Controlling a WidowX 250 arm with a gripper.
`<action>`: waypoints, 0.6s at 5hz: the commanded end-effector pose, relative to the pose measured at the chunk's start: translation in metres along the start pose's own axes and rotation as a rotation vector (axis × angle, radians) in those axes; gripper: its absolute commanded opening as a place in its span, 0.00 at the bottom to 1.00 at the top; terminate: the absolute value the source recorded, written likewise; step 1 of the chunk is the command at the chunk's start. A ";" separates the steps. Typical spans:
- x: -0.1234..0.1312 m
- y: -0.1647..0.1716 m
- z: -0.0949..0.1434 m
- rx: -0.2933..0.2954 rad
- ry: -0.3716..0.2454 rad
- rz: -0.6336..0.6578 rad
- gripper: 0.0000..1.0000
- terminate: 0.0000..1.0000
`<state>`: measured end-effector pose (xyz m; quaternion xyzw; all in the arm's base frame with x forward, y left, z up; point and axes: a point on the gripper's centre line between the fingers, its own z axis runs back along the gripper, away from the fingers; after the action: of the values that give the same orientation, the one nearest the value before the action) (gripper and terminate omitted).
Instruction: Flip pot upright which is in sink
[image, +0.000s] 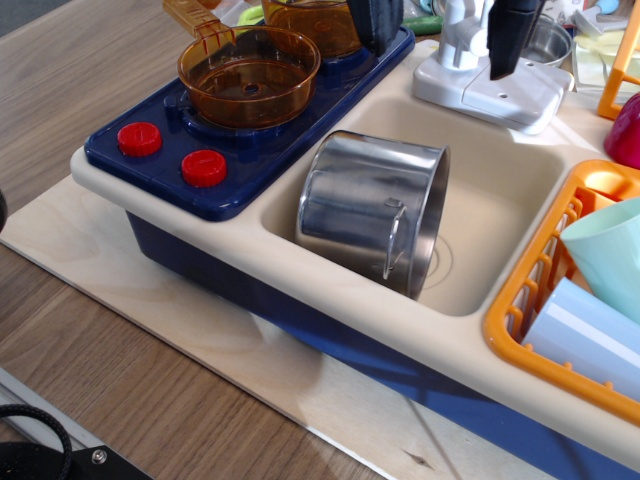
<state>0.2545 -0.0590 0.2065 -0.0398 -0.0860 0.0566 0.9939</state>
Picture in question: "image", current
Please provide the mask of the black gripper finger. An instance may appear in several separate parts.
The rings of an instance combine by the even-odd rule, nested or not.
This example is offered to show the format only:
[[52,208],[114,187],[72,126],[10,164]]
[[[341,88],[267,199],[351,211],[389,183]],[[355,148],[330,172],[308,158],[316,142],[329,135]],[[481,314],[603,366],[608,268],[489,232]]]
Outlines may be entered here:
[[538,0],[497,0],[489,11],[487,48],[490,79],[511,75],[528,45],[544,2]]
[[401,0],[348,0],[347,5],[362,45],[375,56],[391,45],[403,21]]

